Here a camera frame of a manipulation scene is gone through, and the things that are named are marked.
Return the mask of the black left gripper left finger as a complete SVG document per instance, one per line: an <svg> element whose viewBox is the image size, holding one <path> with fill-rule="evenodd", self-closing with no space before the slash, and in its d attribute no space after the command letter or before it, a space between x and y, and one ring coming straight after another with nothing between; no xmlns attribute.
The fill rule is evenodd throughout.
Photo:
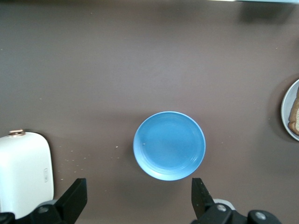
<svg viewBox="0 0 299 224"><path fill-rule="evenodd" d="M87 183L78 178L54 203L35 208L31 213L16 219L14 213L0 214L2 224L74 224L87 204Z"/></svg>

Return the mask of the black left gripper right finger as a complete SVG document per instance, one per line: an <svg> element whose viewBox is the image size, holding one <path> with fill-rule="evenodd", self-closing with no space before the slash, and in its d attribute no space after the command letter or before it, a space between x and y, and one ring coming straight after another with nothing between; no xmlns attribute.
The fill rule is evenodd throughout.
<svg viewBox="0 0 299 224"><path fill-rule="evenodd" d="M279 224L279 219L264 210L251 210L246 216L236 211L231 202L213 199L202 179L192 179L193 224Z"/></svg>

